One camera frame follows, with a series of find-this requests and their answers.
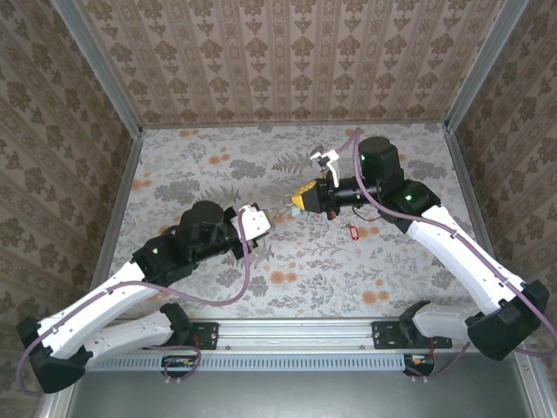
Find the black bracket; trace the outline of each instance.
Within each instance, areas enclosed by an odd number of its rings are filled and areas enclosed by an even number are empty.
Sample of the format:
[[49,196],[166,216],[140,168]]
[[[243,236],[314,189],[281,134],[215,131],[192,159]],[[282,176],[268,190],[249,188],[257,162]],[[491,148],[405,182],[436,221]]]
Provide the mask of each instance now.
[[393,350],[419,348],[428,349],[433,346],[437,348],[452,348],[453,342],[450,338],[433,337],[428,338],[418,334],[413,340],[408,340],[400,329],[399,320],[378,320],[372,322],[373,347],[376,350]]
[[186,346],[199,350],[216,350],[218,344],[218,322],[192,322]]

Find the red keychain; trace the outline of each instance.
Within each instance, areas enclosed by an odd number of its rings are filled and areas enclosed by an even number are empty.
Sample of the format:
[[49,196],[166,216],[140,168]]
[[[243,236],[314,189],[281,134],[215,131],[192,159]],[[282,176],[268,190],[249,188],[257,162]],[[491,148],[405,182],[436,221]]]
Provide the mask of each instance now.
[[347,224],[348,228],[350,229],[350,238],[352,240],[357,241],[359,239],[358,228],[352,224]]

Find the black end cap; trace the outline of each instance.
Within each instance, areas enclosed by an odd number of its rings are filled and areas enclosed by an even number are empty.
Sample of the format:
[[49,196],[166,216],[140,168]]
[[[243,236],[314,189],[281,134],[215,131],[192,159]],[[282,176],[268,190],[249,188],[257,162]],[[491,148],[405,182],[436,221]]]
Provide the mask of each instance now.
[[199,223],[216,225],[222,222],[225,216],[223,208],[210,200],[196,202],[189,211],[182,213],[181,226],[195,226]]
[[[25,318],[17,324],[17,333],[25,347],[38,337],[40,328],[34,318]],[[73,385],[85,374],[85,364],[92,356],[84,347],[69,359],[57,359],[50,356],[49,347],[37,345],[30,354],[29,361],[41,388],[46,394],[54,394]]]
[[42,349],[30,357],[35,376],[46,394],[55,394],[73,385],[85,374],[85,366],[71,359],[63,360],[50,357]]
[[[549,292],[538,280],[526,285],[522,293],[542,313],[546,310]],[[486,357],[501,361],[526,337],[540,327],[540,320],[518,298],[514,297],[500,310],[466,320],[470,341]]]

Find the wall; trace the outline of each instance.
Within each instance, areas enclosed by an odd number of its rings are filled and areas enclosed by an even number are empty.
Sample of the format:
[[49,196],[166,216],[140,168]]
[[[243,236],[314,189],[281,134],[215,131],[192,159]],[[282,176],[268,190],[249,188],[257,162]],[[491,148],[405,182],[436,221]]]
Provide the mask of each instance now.
[[85,293],[131,138],[48,1],[0,2],[0,415],[16,392],[15,324]]
[[494,251],[557,323],[557,2],[530,1],[457,136]]
[[501,0],[78,0],[148,126],[441,120]]

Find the keyring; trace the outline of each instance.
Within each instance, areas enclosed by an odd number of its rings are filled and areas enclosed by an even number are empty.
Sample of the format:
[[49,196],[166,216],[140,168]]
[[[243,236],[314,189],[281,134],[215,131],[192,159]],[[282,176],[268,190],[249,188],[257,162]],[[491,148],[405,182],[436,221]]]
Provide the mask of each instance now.
[[[276,214],[275,216],[273,216],[273,215],[271,214],[272,211],[277,211],[277,214]],[[277,207],[272,207],[271,209],[269,209],[269,213],[271,214],[271,217],[272,217],[272,218],[276,218],[276,217],[279,215],[280,210],[279,210]]]
[[[286,203],[285,199],[286,198],[290,198],[290,203]],[[282,203],[284,203],[286,205],[286,207],[292,207],[294,206],[294,204],[292,203],[292,195],[291,194],[285,194],[285,196],[282,198]]]

